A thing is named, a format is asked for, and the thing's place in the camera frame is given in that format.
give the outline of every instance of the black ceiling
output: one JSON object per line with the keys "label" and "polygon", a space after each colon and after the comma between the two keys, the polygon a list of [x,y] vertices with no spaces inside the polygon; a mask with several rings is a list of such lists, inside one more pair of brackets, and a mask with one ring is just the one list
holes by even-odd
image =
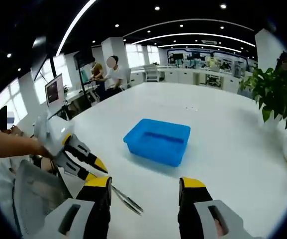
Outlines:
{"label": "black ceiling", "polygon": [[[30,52],[34,39],[46,35],[53,54],[78,12],[88,0],[0,0],[0,91],[14,78],[30,69]],[[200,0],[97,0],[83,15],[69,35],[62,52],[70,53],[83,46],[98,45],[112,36],[125,36],[126,43],[174,33],[211,33],[235,37],[255,44],[255,33],[263,27],[277,26],[276,33],[287,33],[287,4],[274,2],[225,0],[227,9],[222,10],[223,1]],[[183,20],[206,18],[228,21],[251,28],[245,29],[226,22],[208,20]],[[136,30],[167,21],[182,20]],[[235,40],[213,36],[171,36],[142,42],[167,45],[201,43],[201,40],[215,40],[222,46],[241,49],[243,56],[257,57],[256,48]]]}

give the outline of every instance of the white robot body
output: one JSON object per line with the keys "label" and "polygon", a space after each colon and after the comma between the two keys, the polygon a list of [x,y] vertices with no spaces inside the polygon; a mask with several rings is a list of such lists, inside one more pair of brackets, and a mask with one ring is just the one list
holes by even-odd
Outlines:
{"label": "white robot body", "polygon": [[64,148],[69,137],[74,132],[74,124],[58,116],[47,119],[47,114],[37,118],[34,128],[34,136],[41,141],[45,148],[54,156]]}

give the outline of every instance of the white table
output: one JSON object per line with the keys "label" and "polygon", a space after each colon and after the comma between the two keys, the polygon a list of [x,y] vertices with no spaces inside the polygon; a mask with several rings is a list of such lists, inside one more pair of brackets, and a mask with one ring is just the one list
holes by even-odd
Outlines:
{"label": "white table", "polygon": [[[141,217],[136,215],[113,192],[107,238],[179,239],[182,176],[202,181],[213,199],[222,200],[244,220],[252,236],[267,237],[287,209],[287,172],[280,146],[286,133],[280,131],[279,138],[264,134],[257,114],[254,101],[229,92],[143,83],[73,118],[75,134],[104,162],[113,184],[145,210]],[[123,137],[142,118],[191,127],[178,168],[129,152]],[[77,194],[81,182],[67,175],[65,181]]]}

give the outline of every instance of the blue plastic container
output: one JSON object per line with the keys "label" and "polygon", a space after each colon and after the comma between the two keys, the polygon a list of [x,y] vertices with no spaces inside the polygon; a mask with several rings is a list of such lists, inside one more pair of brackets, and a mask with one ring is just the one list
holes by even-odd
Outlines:
{"label": "blue plastic container", "polygon": [[124,138],[131,153],[178,167],[191,128],[186,125],[142,119]]}

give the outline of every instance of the human hand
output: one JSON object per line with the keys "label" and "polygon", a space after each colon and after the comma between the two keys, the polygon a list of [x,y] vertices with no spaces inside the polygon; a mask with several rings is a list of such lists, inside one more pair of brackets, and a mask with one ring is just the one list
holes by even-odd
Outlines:
{"label": "human hand", "polygon": [[12,128],[10,128],[11,134],[18,134],[18,135],[22,135],[23,132],[15,125],[12,126]]}

